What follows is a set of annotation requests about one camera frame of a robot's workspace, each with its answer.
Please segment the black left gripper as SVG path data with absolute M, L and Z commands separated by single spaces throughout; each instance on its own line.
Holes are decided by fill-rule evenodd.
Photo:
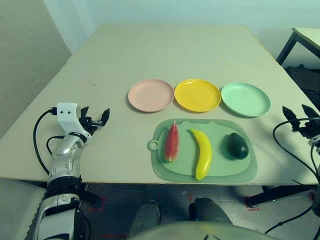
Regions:
M 91 117 L 86 116 L 88 110 L 88 106 L 83 107 L 80 110 L 79 122 L 85 131 L 87 131 L 89 134 L 94 134 L 98 127 L 106 125 L 110 117 L 110 109 L 108 108 L 102 113 L 100 120 L 92 120 Z

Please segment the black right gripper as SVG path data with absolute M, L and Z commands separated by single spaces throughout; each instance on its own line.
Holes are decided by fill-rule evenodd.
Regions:
M 286 106 L 282 106 L 282 112 L 291 123 L 292 131 L 299 132 L 303 137 L 310 140 L 320 134 L 320 118 L 312 107 L 304 104 L 301 106 L 308 118 L 297 118 L 294 112 Z M 300 127 L 300 121 L 306 121 L 304 126 Z

